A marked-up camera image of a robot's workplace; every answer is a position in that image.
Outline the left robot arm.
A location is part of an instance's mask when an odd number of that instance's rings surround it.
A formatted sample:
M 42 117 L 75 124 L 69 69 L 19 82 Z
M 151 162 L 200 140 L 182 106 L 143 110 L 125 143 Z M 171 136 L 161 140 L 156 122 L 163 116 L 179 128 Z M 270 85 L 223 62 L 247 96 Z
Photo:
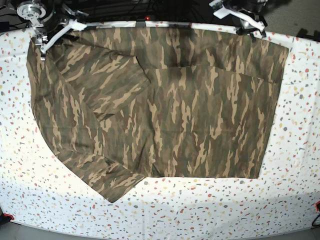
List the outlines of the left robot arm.
M 208 5 L 218 19 L 233 16 L 238 20 L 237 35 L 253 37 L 255 32 L 259 32 L 261 37 L 265 38 L 267 36 L 265 28 L 268 24 L 261 12 L 267 2 L 267 0 L 212 0 Z

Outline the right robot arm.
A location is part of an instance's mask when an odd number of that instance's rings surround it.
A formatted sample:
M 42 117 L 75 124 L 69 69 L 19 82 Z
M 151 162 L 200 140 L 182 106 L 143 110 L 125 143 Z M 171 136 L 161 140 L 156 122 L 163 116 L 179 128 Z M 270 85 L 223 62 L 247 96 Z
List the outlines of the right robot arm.
M 36 33 L 35 45 L 40 59 L 46 60 L 47 51 L 67 32 L 83 31 L 88 14 L 71 9 L 64 0 L 26 0 L 16 6 L 17 15 L 30 22 Z

